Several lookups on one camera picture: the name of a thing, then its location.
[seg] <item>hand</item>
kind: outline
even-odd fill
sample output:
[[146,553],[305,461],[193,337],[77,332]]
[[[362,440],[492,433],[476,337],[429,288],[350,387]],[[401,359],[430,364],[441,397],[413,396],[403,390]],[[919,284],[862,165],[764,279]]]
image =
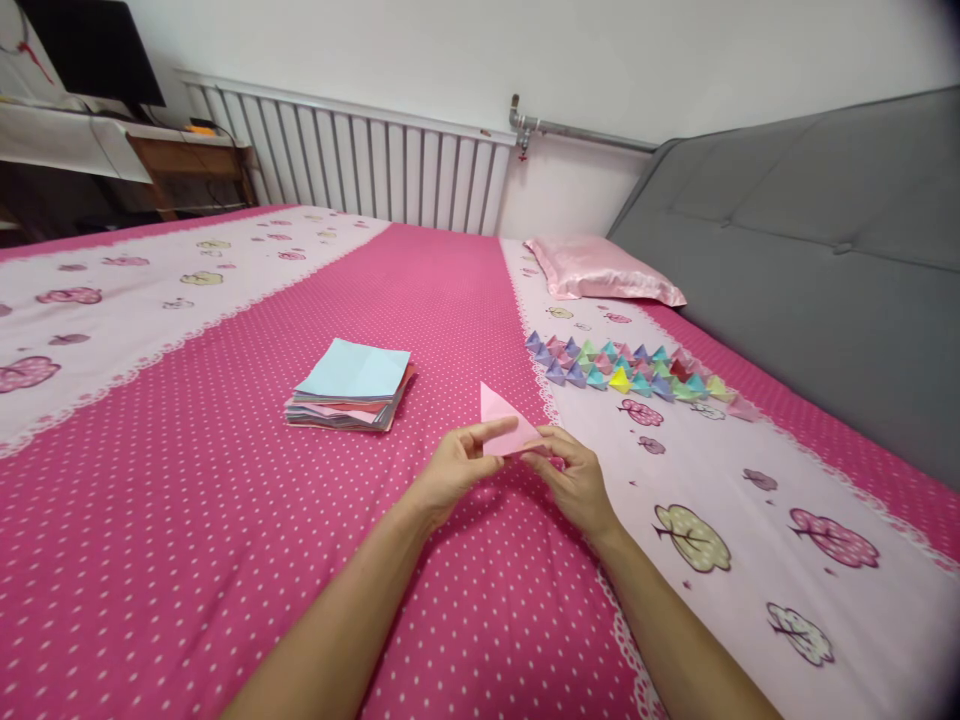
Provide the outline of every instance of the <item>hand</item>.
[[547,448],[551,455],[563,459],[566,469],[560,472],[536,453],[524,453],[520,459],[547,482],[567,520],[580,528],[591,542],[600,534],[618,528],[620,521],[607,497],[596,453],[563,428],[544,425],[537,431],[543,438],[532,440],[525,447]]
[[431,532],[443,525],[467,490],[503,467],[497,455],[483,455],[483,443],[517,427],[516,417],[451,430],[404,498],[426,513]]

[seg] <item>person's left hand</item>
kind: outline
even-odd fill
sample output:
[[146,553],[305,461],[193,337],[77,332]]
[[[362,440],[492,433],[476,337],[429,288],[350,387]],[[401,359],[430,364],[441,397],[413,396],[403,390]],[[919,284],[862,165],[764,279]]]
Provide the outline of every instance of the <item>person's left hand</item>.
[[483,443],[515,429],[517,422],[516,417],[506,417],[457,428],[443,436],[404,496],[426,513],[431,532],[447,521],[474,484],[503,467],[502,457],[483,455]]

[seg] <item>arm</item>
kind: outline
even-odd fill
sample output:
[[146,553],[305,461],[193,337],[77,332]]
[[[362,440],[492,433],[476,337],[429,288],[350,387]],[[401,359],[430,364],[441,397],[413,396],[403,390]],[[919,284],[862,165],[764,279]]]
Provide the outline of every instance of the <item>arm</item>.
[[343,571],[257,668],[221,720],[353,718],[427,538],[481,478],[503,467],[483,442],[504,418],[448,433]]
[[673,720],[779,718],[617,519],[597,456],[565,430],[538,428],[563,472],[534,453],[523,460],[547,482],[563,514],[593,546],[613,581],[630,631]]

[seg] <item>desk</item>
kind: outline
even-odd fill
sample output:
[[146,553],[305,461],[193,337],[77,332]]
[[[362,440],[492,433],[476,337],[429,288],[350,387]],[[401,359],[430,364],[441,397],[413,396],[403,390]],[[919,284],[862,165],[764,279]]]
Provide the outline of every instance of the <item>desk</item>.
[[0,102],[0,160],[151,185],[164,220],[176,219],[163,190],[173,176],[228,180],[256,205],[246,172],[250,155],[249,147],[225,137]]

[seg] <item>polka dot bedsheet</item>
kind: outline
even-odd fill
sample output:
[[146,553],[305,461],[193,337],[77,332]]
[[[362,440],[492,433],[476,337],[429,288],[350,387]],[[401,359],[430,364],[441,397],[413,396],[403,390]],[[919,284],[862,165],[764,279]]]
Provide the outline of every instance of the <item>polka dot bedsheet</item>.
[[[595,446],[631,533],[785,716],[920,708],[931,616],[956,597],[952,496],[862,439],[831,456],[804,434],[826,421],[675,313],[554,303],[525,256],[307,207],[0,253],[0,718],[216,717],[442,434],[477,421],[481,381]],[[682,342],[770,419],[548,386],[531,328]],[[284,424],[334,337],[411,351],[390,433]],[[735,462],[751,442],[783,446]],[[594,558],[521,466],[431,538],[362,710],[664,716]]]

